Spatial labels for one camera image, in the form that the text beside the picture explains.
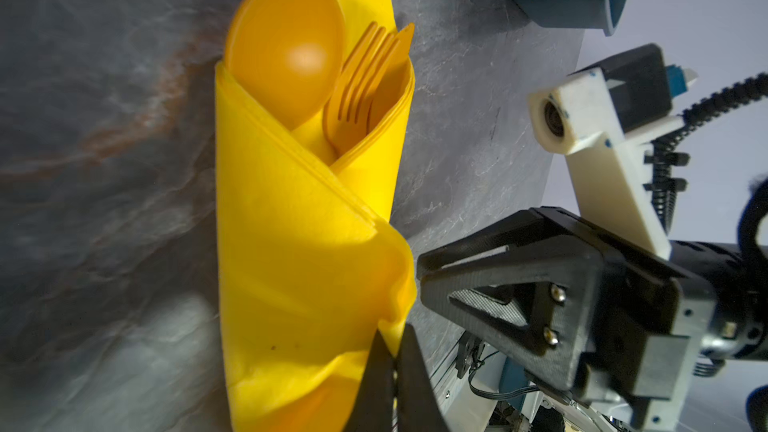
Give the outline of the yellow paper napkin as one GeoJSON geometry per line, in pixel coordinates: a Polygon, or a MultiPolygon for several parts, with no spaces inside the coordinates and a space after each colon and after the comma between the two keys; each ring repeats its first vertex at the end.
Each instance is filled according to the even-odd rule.
{"type": "Polygon", "coordinates": [[[219,317],[236,431],[340,431],[373,337],[401,340],[413,254],[390,216],[415,91],[344,155],[314,117],[286,129],[215,74],[219,317]]]}

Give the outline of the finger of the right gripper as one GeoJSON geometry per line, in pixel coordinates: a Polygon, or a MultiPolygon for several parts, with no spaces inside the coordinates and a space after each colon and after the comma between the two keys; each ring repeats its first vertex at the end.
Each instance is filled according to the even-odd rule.
{"type": "Polygon", "coordinates": [[[418,279],[464,259],[499,247],[516,248],[559,236],[596,231],[597,225],[561,207],[520,210],[464,238],[422,253],[416,262],[418,279]]]}

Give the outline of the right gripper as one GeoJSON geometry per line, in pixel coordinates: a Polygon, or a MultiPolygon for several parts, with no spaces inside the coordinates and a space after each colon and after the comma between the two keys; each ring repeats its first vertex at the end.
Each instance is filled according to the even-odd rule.
{"type": "Polygon", "coordinates": [[[576,400],[602,412],[626,404],[618,416],[635,431],[672,431],[718,306],[715,285],[697,264],[608,235],[599,242],[604,258],[565,235],[454,243],[419,257],[421,301],[550,388],[575,385],[576,400]]]}

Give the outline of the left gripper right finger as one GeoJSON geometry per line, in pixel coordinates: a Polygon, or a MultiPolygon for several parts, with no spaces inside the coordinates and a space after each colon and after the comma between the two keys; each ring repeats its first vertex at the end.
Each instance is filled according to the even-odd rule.
{"type": "Polygon", "coordinates": [[[411,324],[405,326],[395,365],[398,430],[448,432],[411,324]]]}

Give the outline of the yellow plastic fork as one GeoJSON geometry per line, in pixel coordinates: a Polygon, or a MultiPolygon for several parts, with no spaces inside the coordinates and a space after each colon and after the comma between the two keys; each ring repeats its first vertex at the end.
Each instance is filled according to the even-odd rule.
{"type": "Polygon", "coordinates": [[[389,32],[372,22],[352,48],[323,111],[323,132],[343,155],[371,130],[371,108],[384,99],[404,70],[415,25],[389,32]]]}

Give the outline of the yellow plastic spoon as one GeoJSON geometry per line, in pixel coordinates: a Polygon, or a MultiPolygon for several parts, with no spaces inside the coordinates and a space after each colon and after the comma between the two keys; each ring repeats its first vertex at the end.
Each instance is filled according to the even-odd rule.
{"type": "Polygon", "coordinates": [[[224,64],[292,131],[329,99],[342,67],[344,34],[337,0],[243,0],[229,28],[224,64]]]}

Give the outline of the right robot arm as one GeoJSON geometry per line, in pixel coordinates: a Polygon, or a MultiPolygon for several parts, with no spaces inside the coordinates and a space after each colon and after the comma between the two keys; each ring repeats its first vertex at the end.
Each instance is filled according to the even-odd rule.
{"type": "Polygon", "coordinates": [[[760,186],[733,244],[673,241],[656,195],[681,180],[672,150],[721,114],[767,95],[759,74],[680,116],[632,131],[599,69],[531,97],[537,139],[566,159],[579,210],[531,208],[422,254],[422,303],[522,366],[550,397],[634,431],[672,431],[696,377],[767,358],[767,213],[760,186]]]}

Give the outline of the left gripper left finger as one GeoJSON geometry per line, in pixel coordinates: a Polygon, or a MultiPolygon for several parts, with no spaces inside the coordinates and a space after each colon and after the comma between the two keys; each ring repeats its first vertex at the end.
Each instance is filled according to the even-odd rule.
{"type": "Polygon", "coordinates": [[[344,432],[390,432],[393,428],[396,362],[379,331],[344,432]]]}

